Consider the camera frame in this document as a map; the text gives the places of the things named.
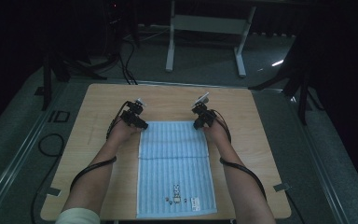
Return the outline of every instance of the dark background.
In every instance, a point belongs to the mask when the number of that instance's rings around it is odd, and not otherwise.
[[[88,62],[103,55],[106,6],[120,1],[0,1],[0,115],[22,83],[42,65],[47,50]],[[251,33],[295,35],[296,41],[282,68],[305,67],[358,171],[358,1],[323,1],[326,7],[259,3]],[[136,23],[169,24],[170,1],[135,1]],[[230,18],[245,18],[249,6],[185,1],[178,11]],[[111,11],[116,17],[119,9]],[[109,45],[107,52],[119,51]]]

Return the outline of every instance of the forearm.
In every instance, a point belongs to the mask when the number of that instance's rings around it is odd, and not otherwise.
[[[118,147],[117,142],[106,142],[89,165],[113,159]],[[109,187],[112,166],[110,163],[82,175],[74,184],[62,211],[82,207],[100,214]]]
[[[244,166],[229,142],[216,144],[223,160]],[[244,171],[224,166],[228,191],[234,204],[238,223],[275,223],[262,191]]]

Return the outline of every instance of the wooden table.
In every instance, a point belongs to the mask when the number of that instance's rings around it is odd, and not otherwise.
[[[212,87],[114,84],[89,86],[51,184],[51,187],[59,189],[61,194],[47,196],[41,217],[45,220],[57,218],[68,197],[72,180],[101,148],[105,142],[106,130],[124,102],[142,98],[147,107],[141,118],[146,122],[195,120],[197,115],[192,113],[191,105],[207,91],[210,93],[208,108],[215,109],[223,115],[232,135],[232,145],[245,165],[263,183],[272,213],[276,218],[289,217],[291,209],[285,193],[276,192],[273,188],[282,181],[250,91]],[[139,138],[139,133],[133,135],[117,154],[101,219],[135,219]],[[210,141],[208,148],[218,212],[185,219],[235,218],[217,148]]]

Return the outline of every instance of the hand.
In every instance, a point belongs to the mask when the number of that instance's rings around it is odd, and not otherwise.
[[[220,119],[216,118],[211,127],[203,127],[203,131],[205,134],[212,138],[213,142],[219,147],[221,144],[229,143],[227,133],[225,129],[222,127],[225,123]]]
[[[115,127],[112,129],[107,142],[117,142],[120,145],[127,141],[133,133],[138,133],[142,129],[129,126],[124,120],[118,118]]]

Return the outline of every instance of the white sleeve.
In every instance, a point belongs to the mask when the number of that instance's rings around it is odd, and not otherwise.
[[[60,213],[56,224],[99,224],[100,217],[86,208],[71,208]]]

